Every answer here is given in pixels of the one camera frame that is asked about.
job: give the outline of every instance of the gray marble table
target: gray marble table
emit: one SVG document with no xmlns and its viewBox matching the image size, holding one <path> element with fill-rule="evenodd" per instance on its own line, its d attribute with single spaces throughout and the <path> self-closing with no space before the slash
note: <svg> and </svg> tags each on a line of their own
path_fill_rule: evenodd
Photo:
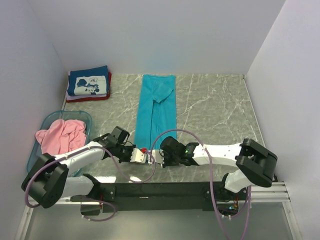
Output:
<svg viewBox="0 0 320 240">
<path fill-rule="evenodd" d="M 263 144 L 246 83 L 240 74 L 176 74 L 177 128 L 195 133 L 205 144 L 229 145 L 251 138 Z M 142 74 L 114 74 L 111 97 L 108 100 L 66 103 L 66 111 L 86 111 L 92 116 L 90 138 L 110 133 L 115 126 L 130 132 L 133 141 L 139 104 Z M 178 133 L 182 143 L 194 142 L 192 136 Z M 121 169 L 133 180 L 144 180 L 152 172 L 151 165 L 121 163 Z M 214 165 L 215 181 L 234 172 L 230 166 Z M 96 177 L 115 177 L 119 183 L 128 182 L 110 158 L 90 164 L 80 171 Z M 208 181 L 209 165 L 157 166 L 150 182 Z"/>
</svg>

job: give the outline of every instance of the folded shirt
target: folded shirt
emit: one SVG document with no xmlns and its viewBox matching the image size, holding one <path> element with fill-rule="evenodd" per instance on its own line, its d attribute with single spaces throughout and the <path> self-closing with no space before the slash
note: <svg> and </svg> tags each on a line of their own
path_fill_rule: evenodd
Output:
<svg viewBox="0 0 320 240">
<path fill-rule="evenodd" d="M 109 91 L 108 67 L 70 71 L 67 93 L 69 96 L 106 95 Z"/>
<path fill-rule="evenodd" d="M 111 84 L 111 72 L 108 72 L 108 85 Z M 84 102 L 84 101 L 97 101 L 97 100 L 106 100 L 110 97 L 110 87 L 108 89 L 107 94 L 100 94 L 100 95 L 79 95 L 79 96 L 70 96 L 68 91 L 65 92 L 65 101 L 67 103 L 74 103 L 74 102 Z"/>
</svg>

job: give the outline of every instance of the white backdrop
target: white backdrop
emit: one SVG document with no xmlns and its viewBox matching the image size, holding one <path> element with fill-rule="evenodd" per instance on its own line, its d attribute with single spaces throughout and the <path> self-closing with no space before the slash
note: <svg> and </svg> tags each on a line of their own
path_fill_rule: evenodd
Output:
<svg viewBox="0 0 320 240">
<path fill-rule="evenodd" d="M 0 2 L 0 238 L 12 240 L 35 133 L 61 109 L 67 72 L 28 2 Z"/>
<path fill-rule="evenodd" d="M 304 240 L 319 239 L 320 2 L 287 0 L 247 75 Z"/>
<path fill-rule="evenodd" d="M 68 70 L 246 74 L 285 0 L 29 0 Z"/>
</svg>

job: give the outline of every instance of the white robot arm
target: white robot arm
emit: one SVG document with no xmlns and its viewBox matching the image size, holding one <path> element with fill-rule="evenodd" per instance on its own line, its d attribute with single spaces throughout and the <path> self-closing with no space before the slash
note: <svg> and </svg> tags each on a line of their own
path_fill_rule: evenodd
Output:
<svg viewBox="0 0 320 240">
<path fill-rule="evenodd" d="M 28 194 L 44 208 L 51 207 L 60 198 L 64 197 L 81 195 L 96 199 L 100 197 L 106 187 L 102 188 L 101 184 L 88 174 L 79 177 L 70 176 L 88 164 L 107 158 L 109 155 L 106 154 L 103 148 L 119 158 L 120 163 L 152 164 L 152 160 L 145 149 L 138 149 L 135 145 L 125 145 L 125 139 L 128 139 L 128 137 L 129 133 L 127 131 L 121 127 L 116 127 L 112 133 L 98 137 L 86 146 L 72 152 L 56 156 L 45 153 L 39 157 L 21 187 L 25 191 L 30 179 L 40 168 L 54 160 L 64 158 L 64 160 L 43 171 L 32 183 Z M 160 150 L 152 151 L 155 159 L 154 164 L 161 164 L 162 168 L 179 164 L 186 166 L 207 165 L 209 164 L 209 159 L 204 148 L 212 156 L 213 164 L 238 168 L 235 172 L 226 174 L 218 185 L 221 190 L 230 193 L 230 199 L 224 199 L 225 201 L 232 200 L 233 194 L 239 193 L 250 185 L 255 184 L 261 187 L 270 187 L 272 185 L 277 156 L 251 139 L 245 139 L 243 143 L 233 145 L 204 145 L 202 147 L 195 142 L 183 145 L 174 138 L 167 137 L 162 141 Z M 133 186 L 133 183 L 122 183 L 121 186 L 118 185 L 118 192 L 121 192 L 120 188 L 127 189 L 126 184 Z M 188 183 L 166 184 L 175 186 L 180 190 L 179 184 Z M 205 188 L 207 182 L 201 184 L 201 188 Z M 111 192 L 113 193 L 112 199 L 114 199 L 116 191 Z"/>
</svg>

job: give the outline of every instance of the laundry basket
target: laundry basket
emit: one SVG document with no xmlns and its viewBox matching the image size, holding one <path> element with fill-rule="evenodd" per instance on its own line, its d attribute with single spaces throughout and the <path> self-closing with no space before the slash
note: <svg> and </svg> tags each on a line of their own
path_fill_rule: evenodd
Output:
<svg viewBox="0 0 320 240">
<path fill-rule="evenodd" d="M 63 111 L 63 110 L 55 111 L 44 119 L 40 130 L 49 129 L 51 124 L 58 119 L 63 119 L 63 120 L 74 119 L 74 120 L 80 120 L 85 122 L 85 134 L 86 134 L 85 144 L 89 142 L 90 131 L 92 127 L 92 118 L 89 113 L 85 111 Z M 38 157 L 41 155 L 42 155 L 41 145 L 38 143 L 37 140 L 35 140 L 31 155 L 26 165 L 26 170 L 28 171 L 28 173 L 30 172 L 31 168 L 34 166 Z"/>
</svg>

